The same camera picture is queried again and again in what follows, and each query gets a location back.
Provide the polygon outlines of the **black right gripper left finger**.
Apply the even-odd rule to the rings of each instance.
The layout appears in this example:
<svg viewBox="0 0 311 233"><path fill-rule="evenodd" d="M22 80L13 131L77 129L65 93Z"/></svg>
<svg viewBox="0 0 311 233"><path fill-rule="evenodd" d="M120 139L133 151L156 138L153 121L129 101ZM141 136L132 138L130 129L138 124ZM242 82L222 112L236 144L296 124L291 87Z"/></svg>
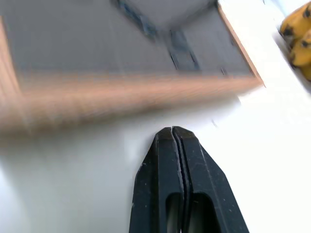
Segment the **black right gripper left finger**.
<svg viewBox="0 0 311 233"><path fill-rule="evenodd" d="M184 186L171 128L156 133L135 177L129 232L182 231Z"/></svg>

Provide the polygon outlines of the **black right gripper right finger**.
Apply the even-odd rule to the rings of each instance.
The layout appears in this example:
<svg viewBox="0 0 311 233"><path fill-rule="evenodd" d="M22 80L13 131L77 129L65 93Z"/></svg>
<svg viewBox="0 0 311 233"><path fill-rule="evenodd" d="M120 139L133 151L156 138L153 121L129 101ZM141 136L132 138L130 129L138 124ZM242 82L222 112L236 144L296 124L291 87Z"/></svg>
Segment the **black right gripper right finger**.
<svg viewBox="0 0 311 233"><path fill-rule="evenodd" d="M193 132L172 128L184 176L184 233L247 233L229 182Z"/></svg>

